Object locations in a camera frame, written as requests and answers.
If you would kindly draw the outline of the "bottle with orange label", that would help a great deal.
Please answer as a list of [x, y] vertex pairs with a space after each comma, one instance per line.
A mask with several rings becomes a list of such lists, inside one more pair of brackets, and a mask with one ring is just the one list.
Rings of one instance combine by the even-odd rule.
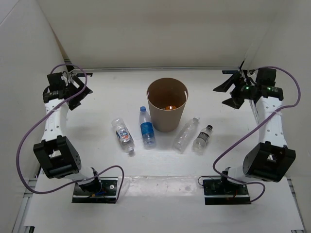
[[111, 122], [113, 130], [119, 141], [121, 148], [128, 154], [134, 153], [134, 140], [126, 127], [122, 118], [117, 118]]

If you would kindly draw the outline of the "black label small bottle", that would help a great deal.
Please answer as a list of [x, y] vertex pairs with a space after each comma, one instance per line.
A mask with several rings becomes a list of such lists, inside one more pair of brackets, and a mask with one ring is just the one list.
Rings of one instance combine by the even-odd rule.
[[203, 128], [196, 139], [193, 142], [192, 149], [197, 154], [203, 154], [205, 148], [207, 147], [208, 140], [211, 137], [213, 127], [211, 125], [207, 125]]

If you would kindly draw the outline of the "clear white cap bottle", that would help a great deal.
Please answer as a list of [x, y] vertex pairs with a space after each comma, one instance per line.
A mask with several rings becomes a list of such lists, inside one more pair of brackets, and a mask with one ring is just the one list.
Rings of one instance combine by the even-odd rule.
[[199, 125], [199, 117], [193, 117], [190, 119], [182, 128], [182, 130], [178, 133], [177, 137], [173, 142], [173, 149], [178, 153], [183, 153], [194, 137], [198, 125]]

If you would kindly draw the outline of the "blue label water bottle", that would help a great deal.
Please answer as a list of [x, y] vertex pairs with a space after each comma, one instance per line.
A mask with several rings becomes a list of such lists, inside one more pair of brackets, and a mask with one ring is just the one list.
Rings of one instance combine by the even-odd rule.
[[151, 123], [151, 117], [149, 113], [146, 111], [145, 106], [140, 107], [139, 125], [145, 148], [147, 149], [154, 148], [156, 146], [154, 129]]

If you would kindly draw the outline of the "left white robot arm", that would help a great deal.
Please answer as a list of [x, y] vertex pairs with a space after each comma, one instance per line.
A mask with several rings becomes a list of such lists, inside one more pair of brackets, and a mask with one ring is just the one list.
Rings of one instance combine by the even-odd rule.
[[41, 142], [33, 151], [49, 179], [66, 178], [77, 181], [84, 192], [97, 194], [102, 181], [92, 167], [83, 167], [78, 151], [66, 136], [67, 114], [92, 93], [79, 77], [72, 74], [65, 78], [61, 72], [47, 75], [49, 86], [43, 92], [48, 116]]

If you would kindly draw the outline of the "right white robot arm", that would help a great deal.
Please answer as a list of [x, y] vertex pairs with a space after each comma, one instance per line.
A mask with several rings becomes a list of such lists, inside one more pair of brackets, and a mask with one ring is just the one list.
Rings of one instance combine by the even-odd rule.
[[257, 126], [238, 142], [223, 152], [216, 161], [223, 158], [239, 143], [259, 133], [259, 142], [246, 155], [239, 167], [228, 167], [220, 175], [219, 190], [231, 193], [236, 184], [279, 182], [296, 159], [295, 150], [288, 148], [282, 127], [281, 110], [295, 107], [283, 105], [283, 90], [276, 86], [276, 72], [288, 72], [282, 68], [265, 66], [250, 71], [237, 71], [223, 84], [214, 88], [215, 92], [227, 92], [231, 86], [231, 97], [222, 103], [239, 109], [245, 100], [250, 102]]

